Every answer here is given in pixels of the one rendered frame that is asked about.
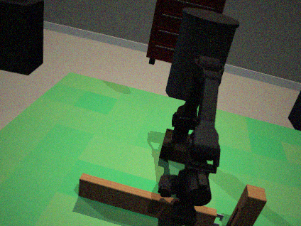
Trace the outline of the wooden side rail with dark hooks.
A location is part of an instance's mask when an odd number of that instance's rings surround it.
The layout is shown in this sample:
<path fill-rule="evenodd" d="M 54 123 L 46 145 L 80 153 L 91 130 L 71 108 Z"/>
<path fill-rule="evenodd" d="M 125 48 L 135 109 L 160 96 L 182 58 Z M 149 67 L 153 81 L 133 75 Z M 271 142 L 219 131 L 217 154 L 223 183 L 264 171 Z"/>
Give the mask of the wooden side rail with dark hooks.
<path fill-rule="evenodd" d="M 157 193 L 86 173 L 82 173 L 79 179 L 79 196 L 171 222 L 173 204 L 180 202 L 175 198 L 163 198 Z M 217 213 L 217 209 L 206 206 L 195 206 L 195 210 L 195 226 L 219 226 L 220 223 L 214 223 L 216 217 L 220 218 L 219 221 L 224 217 Z"/>

